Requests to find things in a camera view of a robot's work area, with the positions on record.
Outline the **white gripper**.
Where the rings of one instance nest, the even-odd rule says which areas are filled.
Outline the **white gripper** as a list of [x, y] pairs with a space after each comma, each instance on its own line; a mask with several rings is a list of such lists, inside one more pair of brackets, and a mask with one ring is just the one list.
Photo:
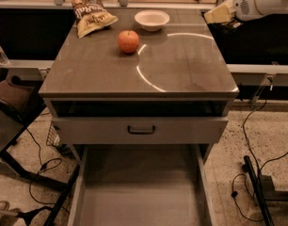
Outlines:
[[241, 21], [250, 21], [261, 17], [256, 9], [255, 0], [226, 0], [204, 14], [207, 24], [222, 24], [232, 20], [234, 15]]

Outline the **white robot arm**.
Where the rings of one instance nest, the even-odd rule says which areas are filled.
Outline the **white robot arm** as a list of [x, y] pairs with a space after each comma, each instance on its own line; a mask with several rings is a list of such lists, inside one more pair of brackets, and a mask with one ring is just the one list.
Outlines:
[[288, 0], [226, 0], [204, 14], [207, 24], [246, 22], [272, 14], [288, 14]]

